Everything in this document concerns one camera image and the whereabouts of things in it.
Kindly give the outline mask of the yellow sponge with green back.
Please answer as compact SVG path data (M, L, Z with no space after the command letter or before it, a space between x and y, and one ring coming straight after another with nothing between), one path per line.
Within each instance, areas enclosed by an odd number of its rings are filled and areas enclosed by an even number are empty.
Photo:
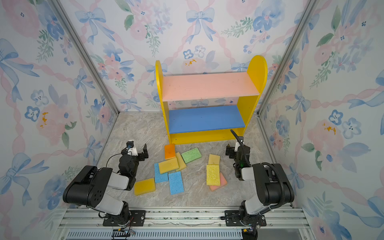
M179 168L179 163L177 158L172 158L159 163L160 174L165 174L170 171L177 170L178 168Z

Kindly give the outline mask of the bright yellow cellulose sponge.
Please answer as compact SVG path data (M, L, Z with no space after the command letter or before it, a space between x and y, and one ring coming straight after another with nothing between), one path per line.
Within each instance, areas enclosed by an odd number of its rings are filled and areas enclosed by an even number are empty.
M207 165L207 179L208 186L220 186L220 166L219 165Z

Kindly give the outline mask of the yellow pink blue toy shelf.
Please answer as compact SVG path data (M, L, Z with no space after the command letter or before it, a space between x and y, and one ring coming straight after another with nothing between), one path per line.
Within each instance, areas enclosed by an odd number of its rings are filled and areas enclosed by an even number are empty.
M169 143L186 145L243 136L266 87L268 66L263 56L254 56L246 72L165 77L156 61L155 76ZM169 109L175 101L232 97L236 105Z

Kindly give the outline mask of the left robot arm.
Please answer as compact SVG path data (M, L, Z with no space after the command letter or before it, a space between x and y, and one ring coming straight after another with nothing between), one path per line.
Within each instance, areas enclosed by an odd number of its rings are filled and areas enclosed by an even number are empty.
M104 213L104 219L113 224L129 224L133 217L128 203L110 196L106 190L131 191L136 183L139 164L148 159L149 154L147 145L139 153L135 142L128 141L119 155L119 170L116 173L109 167L85 166L66 187L63 201Z

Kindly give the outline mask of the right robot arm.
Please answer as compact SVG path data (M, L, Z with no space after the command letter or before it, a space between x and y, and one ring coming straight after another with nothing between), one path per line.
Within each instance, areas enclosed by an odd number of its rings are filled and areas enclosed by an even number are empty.
M249 161L250 147L237 143L235 147L226 146L226 156L234 160L235 176L240 181L254 182L256 194L243 201L239 212L226 217L228 220L244 225L259 223L266 213L292 203L295 200L293 187L280 164Z

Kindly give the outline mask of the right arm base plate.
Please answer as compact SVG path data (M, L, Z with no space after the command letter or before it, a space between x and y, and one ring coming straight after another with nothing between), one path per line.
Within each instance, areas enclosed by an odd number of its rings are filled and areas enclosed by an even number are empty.
M227 227L266 227L267 222L265 216L262 215L249 215L240 212L239 210L226 210L224 216L221 217L225 220Z

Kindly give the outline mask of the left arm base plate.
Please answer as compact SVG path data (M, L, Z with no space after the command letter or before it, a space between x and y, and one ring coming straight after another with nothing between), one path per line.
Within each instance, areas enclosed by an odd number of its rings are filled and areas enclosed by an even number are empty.
M104 227L142 227L146 218L145 210L122 211L120 215L106 214L103 221Z

